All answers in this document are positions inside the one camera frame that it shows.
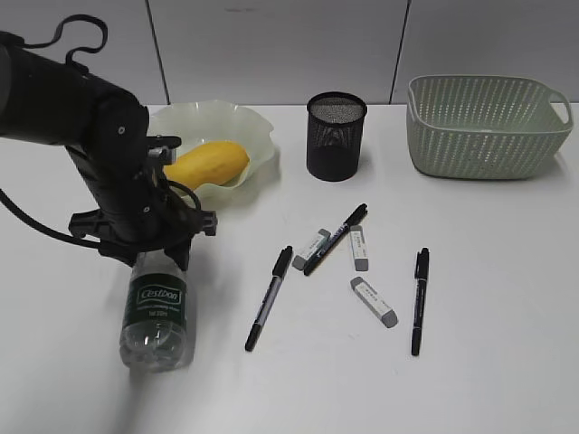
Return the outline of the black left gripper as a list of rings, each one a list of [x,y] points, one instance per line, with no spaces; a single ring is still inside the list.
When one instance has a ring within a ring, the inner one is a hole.
[[[193,191],[163,174],[175,160],[173,149],[151,148],[134,171],[124,173],[79,149],[67,152],[98,205],[94,211],[74,213],[68,229],[76,239],[99,240],[102,257],[133,267],[139,253],[163,250],[188,270],[193,237],[216,234],[215,212],[203,209]]]

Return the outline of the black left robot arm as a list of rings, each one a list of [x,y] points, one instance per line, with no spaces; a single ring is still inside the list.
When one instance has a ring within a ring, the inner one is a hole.
[[[134,266],[139,254],[162,250],[181,269],[191,242],[216,233],[217,218],[194,192],[170,181],[179,137],[150,136],[149,112],[129,91],[68,58],[34,54],[24,39],[1,34],[2,137],[63,146],[98,204],[72,215],[65,233],[24,212],[6,194],[2,204],[36,231]],[[178,195],[194,200],[188,205]]]

